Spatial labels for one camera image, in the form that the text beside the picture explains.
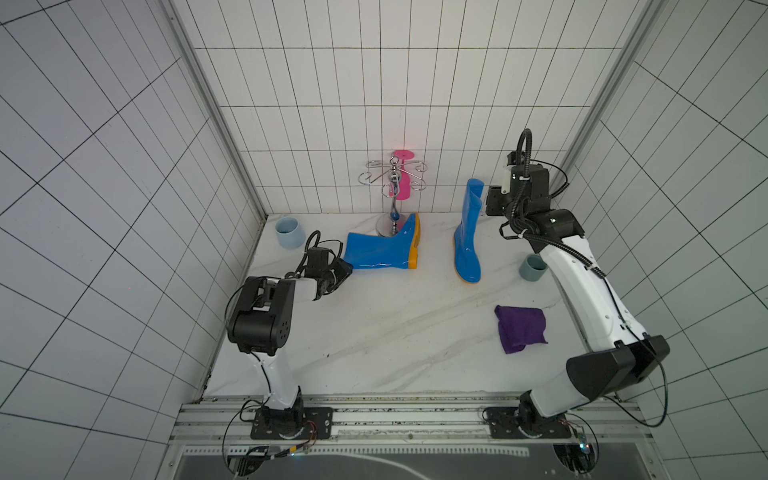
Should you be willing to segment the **blue rubber boot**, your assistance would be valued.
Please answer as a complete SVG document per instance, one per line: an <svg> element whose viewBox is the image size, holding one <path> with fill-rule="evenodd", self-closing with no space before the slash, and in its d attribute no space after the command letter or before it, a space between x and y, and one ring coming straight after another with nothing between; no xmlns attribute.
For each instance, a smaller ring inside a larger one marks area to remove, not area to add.
<svg viewBox="0 0 768 480"><path fill-rule="evenodd" d="M458 276L467 283L478 283L482 271L474 246L477 222L483 205L484 183L469 179L462 203L461 221L454 231L454 266Z"/></svg>
<svg viewBox="0 0 768 480"><path fill-rule="evenodd" d="M420 216L411 214L403 228L392 237L350 232L343 259L354 269L416 269L421 237Z"/></svg>

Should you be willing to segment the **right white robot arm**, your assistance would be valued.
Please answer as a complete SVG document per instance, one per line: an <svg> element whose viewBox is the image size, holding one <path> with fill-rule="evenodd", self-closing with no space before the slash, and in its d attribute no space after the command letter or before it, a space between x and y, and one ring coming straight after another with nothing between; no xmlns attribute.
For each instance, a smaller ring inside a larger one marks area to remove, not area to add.
<svg viewBox="0 0 768 480"><path fill-rule="evenodd" d="M575 216L551 206L549 171L524 153L509 154L505 178L489 189L486 212L503 216L510 240L525 240L553 274L583 338L585 353L568 359L546 383L524 392L515 412L522 437L553 436L567 411L641 383L670 353L667 340L635 319L598 266Z"/></svg>

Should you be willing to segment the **purple cloth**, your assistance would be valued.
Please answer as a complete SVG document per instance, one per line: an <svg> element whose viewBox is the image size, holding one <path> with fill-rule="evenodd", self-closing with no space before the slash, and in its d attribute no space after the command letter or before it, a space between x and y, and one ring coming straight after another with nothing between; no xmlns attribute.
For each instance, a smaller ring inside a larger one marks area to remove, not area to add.
<svg viewBox="0 0 768 480"><path fill-rule="evenodd" d="M547 344L546 317L541 309L497 305L494 313L506 354L521 352L529 345Z"/></svg>

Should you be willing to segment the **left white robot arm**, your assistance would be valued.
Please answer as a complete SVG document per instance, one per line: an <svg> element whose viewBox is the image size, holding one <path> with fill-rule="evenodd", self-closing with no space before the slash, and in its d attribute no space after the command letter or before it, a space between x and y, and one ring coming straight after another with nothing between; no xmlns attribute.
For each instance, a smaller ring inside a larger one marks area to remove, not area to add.
<svg viewBox="0 0 768 480"><path fill-rule="evenodd" d="M283 348L291 331L294 306L334 293L353 273L337 252L310 246L298 267L282 277L249 277L236 293L227 321L227 338L257 360L268 393L255 415L258 433L295 438L304 433L301 388Z"/></svg>

